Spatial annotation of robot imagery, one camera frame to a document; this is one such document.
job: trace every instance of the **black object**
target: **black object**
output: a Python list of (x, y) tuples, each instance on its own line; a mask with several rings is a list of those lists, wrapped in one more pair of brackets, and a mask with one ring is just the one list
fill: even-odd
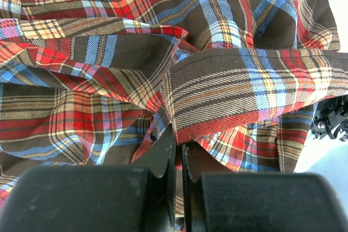
[(326, 135), (336, 139), (340, 130), (345, 131), (348, 126), (348, 95), (324, 100), (318, 104), (311, 125), (315, 138), (322, 139)]
[(176, 142), (171, 126), (129, 166), (38, 167), (8, 199), (1, 232), (169, 231)]
[[(1, 232), (170, 231), (176, 143), (171, 126), (129, 166), (39, 167), (22, 175)], [(236, 174), (197, 142), (182, 146), (186, 232), (346, 232), (316, 175)]]
[(196, 142), (182, 151), (186, 232), (348, 231), (333, 191), (320, 176), (237, 174), (219, 167)]

